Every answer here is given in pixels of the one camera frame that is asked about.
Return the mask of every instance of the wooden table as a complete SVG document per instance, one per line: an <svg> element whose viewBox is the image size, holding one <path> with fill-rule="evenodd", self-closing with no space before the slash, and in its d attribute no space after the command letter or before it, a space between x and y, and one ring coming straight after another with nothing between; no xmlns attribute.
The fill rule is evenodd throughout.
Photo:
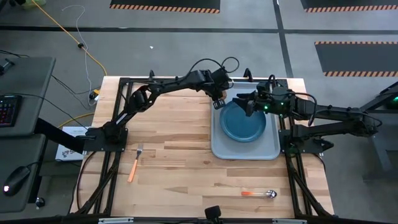
<svg viewBox="0 0 398 224"><path fill-rule="evenodd" d="M104 78L94 127L111 119L119 78ZM305 92L303 79L287 81L293 91ZM119 166L112 216L205 217L205 208L219 205L222 217L228 218L294 217L283 156L273 161L239 161L222 160L213 155L210 101L202 91L168 93L128 122L129 136ZM129 184L127 178L139 142L144 143L144 151L134 182ZM103 157L101 152L94 155L84 170L80 184L81 205L98 185ZM303 154L303 164L309 189L324 208L333 213L322 163L314 155ZM276 198L241 196L243 190L265 192L270 189L278 193ZM105 189L102 207L107 192ZM302 192L298 190L297 193L304 211ZM71 212L75 210L74 202Z"/></svg>

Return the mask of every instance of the concrete floor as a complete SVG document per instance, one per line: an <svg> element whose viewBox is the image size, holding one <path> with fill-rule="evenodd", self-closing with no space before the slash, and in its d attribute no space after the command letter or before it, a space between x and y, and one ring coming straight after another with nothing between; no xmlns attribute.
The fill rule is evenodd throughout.
<svg viewBox="0 0 398 224"><path fill-rule="evenodd" d="M285 29L306 29L319 33L287 34L286 42L281 44L276 30L280 27L275 19L273 0L221 0L220 14L111 10L109 2L110 0L48 0L44 7L65 26L75 25L81 8L62 9L72 4L81 4L86 7L86 14L80 20L81 27L149 28L147 32L131 29L131 32L82 33L90 52L104 64L109 75L148 75L150 69L156 75L183 75L198 59L208 57L221 61L225 57L235 56L241 62L240 69L234 73L236 76L241 76L248 67L255 77L268 77L270 74L286 77L286 58L281 47L285 45L293 77L304 78L307 91L315 95L321 104L361 106L397 81L397 78L324 77L313 43L326 40L397 41L398 35L365 34L366 30L389 30L391 34L398 34L398 25L393 22L398 19L398 11L310 14L303 11L300 0L279 0ZM39 10L23 11L18 8L6 8L0 13L0 26L6 25L53 26ZM181 29L164 32L162 28ZM205 30L198 32L185 28ZM365 31L364 35L322 35L325 30ZM88 89L84 54L63 32L2 30L0 49L32 57L56 57L53 75L75 91ZM99 66L91 60L88 61L88 66L93 86L101 85L103 73ZM216 67L211 63L203 63L198 68ZM94 111L94 108L89 111L83 109L54 80L50 82L46 98L72 116ZM80 95L79 98L86 100L85 95ZM47 103L40 116L54 125L68 119ZM90 125L91 118L83 119L82 122ZM367 139L349 135L327 139L335 143L335 147L327 151L324 157L335 213L343 218L397 223L398 184L362 181L362 175L378 168L375 153ZM53 156L55 148L55 145L50 146L47 155L49 158ZM28 205L22 213L0 214L0 220L66 214L76 176L45 178L40 196L46 199L47 206L36 210Z"/></svg>

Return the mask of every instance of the fork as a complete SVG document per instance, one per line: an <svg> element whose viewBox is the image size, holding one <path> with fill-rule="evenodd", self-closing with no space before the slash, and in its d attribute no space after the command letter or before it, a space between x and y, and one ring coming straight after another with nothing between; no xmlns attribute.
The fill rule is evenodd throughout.
<svg viewBox="0 0 398 224"><path fill-rule="evenodd" d="M134 165L132 165L129 178L127 180L127 182L129 182L129 183L131 183L132 180L134 179L134 174L136 173L136 169L137 169L138 157L139 157L139 155L141 155L143 149L144 149L143 143L139 143L138 147L137 147L136 160L134 161Z"/></svg>

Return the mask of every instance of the hazard tape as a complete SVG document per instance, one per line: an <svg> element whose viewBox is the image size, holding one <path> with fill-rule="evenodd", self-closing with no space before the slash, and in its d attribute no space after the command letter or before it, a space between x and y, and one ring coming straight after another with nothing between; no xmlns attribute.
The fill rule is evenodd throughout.
<svg viewBox="0 0 398 224"><path fill-rule="evenodd" d="M199 13L220 13L219 9L206 9L195 7L172 7L172 6L135 6L125 4L112 4L111 9L133 9L133 10L148 10L148 11L164 11L164 12L199 12Z"/></svg>
<svg viewBox="0 0 398 224"><path fill-rule="evenodd" d="M398 44L397 41L316 41L318 44Z"/></svg>
<svg viewBox="0 0 398 224"><path fill-rule="evenodd" d="M343 7L314 7L304 9L305 12L351 12L351 11L373 11L398 9L398 5L384 6L343 6Z"/></svg>
<svg viewBox="0 0 398 224"><path fill-rule="evenodd" d="M398 77L398 72L323 72L326 77Z"/></svg>

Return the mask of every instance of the gray tray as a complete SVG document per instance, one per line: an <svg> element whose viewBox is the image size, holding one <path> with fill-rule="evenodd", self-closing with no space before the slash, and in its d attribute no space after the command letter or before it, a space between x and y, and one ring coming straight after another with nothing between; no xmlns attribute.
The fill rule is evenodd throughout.
<svg viewBox="0 0 398 224"><path fill-rule="evenodd" d="M236 82L227 90L225 103L236 97L238 93L251 93L258 83ZM251 159L271 160L280 152L277 119L274 114L266 114L267 125L263 134L252 142L238 142L228 137L220 125L222 109L215 110L211 106L211 150L220 159Z"/></svg>

